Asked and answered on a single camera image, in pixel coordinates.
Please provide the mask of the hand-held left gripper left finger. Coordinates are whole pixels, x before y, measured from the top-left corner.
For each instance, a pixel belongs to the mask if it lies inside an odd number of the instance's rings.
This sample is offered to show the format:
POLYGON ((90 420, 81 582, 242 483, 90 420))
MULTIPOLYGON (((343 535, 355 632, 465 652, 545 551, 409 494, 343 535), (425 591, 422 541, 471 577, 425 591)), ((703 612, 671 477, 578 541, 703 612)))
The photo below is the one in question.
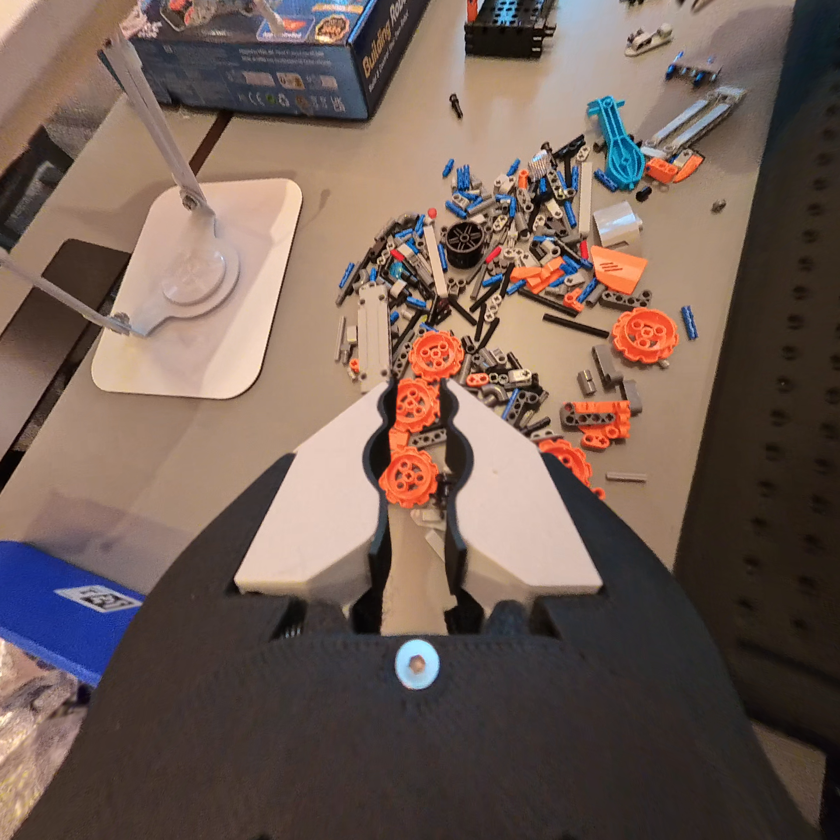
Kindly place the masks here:
POLYGON ((297 448, 234 577, 241 592, 346 607, 355 631, 381 630, 396 393, 377 385, 297 448))

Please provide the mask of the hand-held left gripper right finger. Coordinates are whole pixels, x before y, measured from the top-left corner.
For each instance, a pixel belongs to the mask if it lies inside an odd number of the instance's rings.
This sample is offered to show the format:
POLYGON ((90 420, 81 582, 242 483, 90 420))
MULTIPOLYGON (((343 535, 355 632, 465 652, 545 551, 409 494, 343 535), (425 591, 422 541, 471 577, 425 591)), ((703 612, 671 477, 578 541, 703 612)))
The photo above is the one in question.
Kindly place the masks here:
POLYGON ((540 597, 597 593, 602 577, 549 467, 596 501, 590 489, 466 389, 444 390, 444 427, 448 632, 477 634, 503 602, 528 612, 540 597))

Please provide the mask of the pile of plastic building pieces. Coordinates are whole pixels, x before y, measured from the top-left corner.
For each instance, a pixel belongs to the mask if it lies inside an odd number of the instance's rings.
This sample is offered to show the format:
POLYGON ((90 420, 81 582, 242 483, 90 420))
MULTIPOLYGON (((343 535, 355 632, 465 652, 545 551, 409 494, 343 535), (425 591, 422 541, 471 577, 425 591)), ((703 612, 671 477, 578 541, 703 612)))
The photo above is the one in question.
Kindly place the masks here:
MULTIPOLYGON (((508 300, 519 298, 540 306, 544 322, 592 336, 595 346, 610 341, 606 335, 624 312, 656 310, 652 292, 643 288, 641 281, 634 294, 626 296, 609 290, 594 276, 590 247, 601 245, 592 222, 592 188, 599 184, 612 193, 621 190, 605 170, 606 142, 588 144, 585 134, 558 150, 542 144, 527 163, 515 160, 493 183, 481 181, 468 163, 456 166, 454 159, 447 161, 442 176, 450 183, 444 205, 449 224, 437 221, 435 208, 389 220, 364 256, 344 270, 335 304, 344 308, 353 301, 355 317, 342 314, 335 361, 344 366, 352 382, 359 383, 358 295, 367 282, 387 289, 392 378, 398 381, 409 375, 408 369, 396 373, 400 346, 420 322, 450 330, 460 338, 469 336, 479 347, 498 349, 491 340, 501 325, 501 310, 508 300), (448 266, 441 242, 442 229, 461 221, 481 224, 486 232, 481 260, 467 270, 448 266)), ((680 337, 679 325, 673 321, 680 337)), ((514 352, 499 350, 513 354, 519 365, 537 372, 520 362, 514 352)), ((618 390, 606 385, 599 372, 593 347, 591 353, 605 397, 617 396, 618 390)), ((615 361, 609 365, 618 370, 618 381, 629 383, 637 401, 636 415, 642 411, 641 397, 619 364, 665 369, 673 353, 665 365, 659 365, 631 362, 613 352, 615 361)), ((596 389, 595 399, 601 400, 593 373, 582 371, 596 389)), ((576 379, 582 399, 579 373, 576 379)))

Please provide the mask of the turquoise connector piece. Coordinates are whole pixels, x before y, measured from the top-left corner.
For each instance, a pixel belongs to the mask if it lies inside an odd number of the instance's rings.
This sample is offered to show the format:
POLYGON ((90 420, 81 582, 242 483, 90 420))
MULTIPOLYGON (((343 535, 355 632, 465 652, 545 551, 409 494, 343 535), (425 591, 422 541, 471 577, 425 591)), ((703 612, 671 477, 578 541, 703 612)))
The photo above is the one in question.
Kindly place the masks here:
POLYGON ((586 113, 596 118, 606 143, 605 173, 621 190, 633 190, 645 174, 646 158, 625 129, 620 109, 624 100, 606 96, 589 101, 586 113))

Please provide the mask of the white book stand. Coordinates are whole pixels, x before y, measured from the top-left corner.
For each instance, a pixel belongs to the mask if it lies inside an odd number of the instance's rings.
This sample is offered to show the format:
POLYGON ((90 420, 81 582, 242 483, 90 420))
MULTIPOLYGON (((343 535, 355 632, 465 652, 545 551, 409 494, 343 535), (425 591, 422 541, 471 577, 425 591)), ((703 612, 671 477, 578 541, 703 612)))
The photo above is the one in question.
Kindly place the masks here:
POLYGON ((103 49, 175 185, 151 205, 109 316, 16 263, 2 267, 103 328, 91 376, 105 392, 227 400, 266 355, 302 193, 275 177, 200 184, 124 37, 131 2, 2 2, 2 163, 103 49))

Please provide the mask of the blue storage bin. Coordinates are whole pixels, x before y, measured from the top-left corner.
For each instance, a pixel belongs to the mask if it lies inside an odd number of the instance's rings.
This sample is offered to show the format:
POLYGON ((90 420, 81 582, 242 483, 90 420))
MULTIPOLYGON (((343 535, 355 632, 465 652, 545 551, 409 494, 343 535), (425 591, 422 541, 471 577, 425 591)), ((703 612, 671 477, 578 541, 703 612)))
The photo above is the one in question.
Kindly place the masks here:
POLYGON ((98 686, 144 596, 27 544, 1 541, 1 638, 98 686))

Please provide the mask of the orange panel piece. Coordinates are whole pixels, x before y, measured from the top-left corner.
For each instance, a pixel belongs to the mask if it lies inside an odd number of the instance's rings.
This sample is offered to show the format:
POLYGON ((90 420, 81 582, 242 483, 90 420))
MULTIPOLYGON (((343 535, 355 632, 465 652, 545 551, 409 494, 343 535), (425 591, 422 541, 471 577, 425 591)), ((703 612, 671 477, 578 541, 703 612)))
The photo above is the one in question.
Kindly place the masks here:
POLYGON ((632 296, 648 265, 642 257, 601 246, 590 247, 595 278, 609 290, 632 296))

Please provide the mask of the black spoked wheel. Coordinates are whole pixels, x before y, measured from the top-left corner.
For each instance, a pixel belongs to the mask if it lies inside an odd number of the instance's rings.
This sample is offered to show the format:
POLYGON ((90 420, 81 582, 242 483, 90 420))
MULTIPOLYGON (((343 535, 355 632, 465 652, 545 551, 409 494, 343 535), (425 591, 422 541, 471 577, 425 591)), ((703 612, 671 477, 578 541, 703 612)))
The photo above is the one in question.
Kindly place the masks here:
POLYGON ((486 232, 481 224, 470 220, 442 229, 442 245, 447 264, 457 270, 476 267, 484 253, 486 232))

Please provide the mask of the white panel piece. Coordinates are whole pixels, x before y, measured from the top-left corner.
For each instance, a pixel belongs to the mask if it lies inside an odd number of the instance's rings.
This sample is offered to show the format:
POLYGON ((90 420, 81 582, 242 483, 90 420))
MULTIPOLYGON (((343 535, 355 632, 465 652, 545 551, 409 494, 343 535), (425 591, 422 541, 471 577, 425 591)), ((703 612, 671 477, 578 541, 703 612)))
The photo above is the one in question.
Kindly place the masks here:
POLYGON ((633 245, 644 229, 642 219, 628 201, 594 210, 592 222, 601 247, 607 249, 633 245))

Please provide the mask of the clear plastic parts bag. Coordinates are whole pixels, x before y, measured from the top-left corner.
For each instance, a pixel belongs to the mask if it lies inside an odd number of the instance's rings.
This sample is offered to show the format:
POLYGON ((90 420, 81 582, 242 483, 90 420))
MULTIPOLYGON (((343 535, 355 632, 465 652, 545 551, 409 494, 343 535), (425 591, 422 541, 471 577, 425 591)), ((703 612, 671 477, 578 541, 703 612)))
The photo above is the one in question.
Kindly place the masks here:
POLYGON ((88 710, 85 686, 1 642, 1 838, 13 837, 66 758, 88 710))

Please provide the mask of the blue cardboard kit box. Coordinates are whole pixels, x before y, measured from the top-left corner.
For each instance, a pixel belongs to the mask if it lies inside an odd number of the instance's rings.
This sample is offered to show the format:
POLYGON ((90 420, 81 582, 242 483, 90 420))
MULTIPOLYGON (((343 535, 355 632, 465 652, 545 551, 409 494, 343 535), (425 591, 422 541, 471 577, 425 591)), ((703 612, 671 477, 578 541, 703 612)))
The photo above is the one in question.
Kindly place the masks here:
POLYGON ((367 121, 428 1, 141 1, 123 20, 158 102, 367 121))

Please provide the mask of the small black machine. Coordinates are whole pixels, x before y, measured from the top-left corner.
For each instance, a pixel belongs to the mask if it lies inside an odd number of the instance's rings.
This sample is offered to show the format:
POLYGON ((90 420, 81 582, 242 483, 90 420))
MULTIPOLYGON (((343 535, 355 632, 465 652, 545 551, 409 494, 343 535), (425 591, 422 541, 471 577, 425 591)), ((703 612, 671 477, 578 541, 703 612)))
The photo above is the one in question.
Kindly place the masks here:
POLYGON ((555 5, 555 1, 467 1, 465 54, 540 58, 543 41, 556 29, 550 22, 555 5))

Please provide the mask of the long grey frame piece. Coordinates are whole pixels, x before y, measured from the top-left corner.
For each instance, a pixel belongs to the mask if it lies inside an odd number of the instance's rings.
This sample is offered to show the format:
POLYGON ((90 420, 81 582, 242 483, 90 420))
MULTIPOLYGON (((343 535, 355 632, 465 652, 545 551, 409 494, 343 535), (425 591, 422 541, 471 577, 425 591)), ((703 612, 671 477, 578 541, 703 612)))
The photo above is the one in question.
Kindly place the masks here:
POLYGON ((392 378, 392 340, 387 289, 367 282, 359 290, 357 347, 360 392, 366 394, 392 378))

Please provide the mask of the grey frame with orange bracket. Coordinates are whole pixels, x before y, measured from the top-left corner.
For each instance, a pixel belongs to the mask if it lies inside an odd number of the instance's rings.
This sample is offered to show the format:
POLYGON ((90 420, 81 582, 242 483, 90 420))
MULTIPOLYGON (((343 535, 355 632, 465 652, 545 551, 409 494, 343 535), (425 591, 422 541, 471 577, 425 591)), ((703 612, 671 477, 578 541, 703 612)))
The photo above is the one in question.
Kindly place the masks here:
POLYGON ((727 119, 747 95, 744 88, 720 86, 688 106, 643 142, 644 176, 665 185, 690 177, 705 160, 698 142, 727 119))

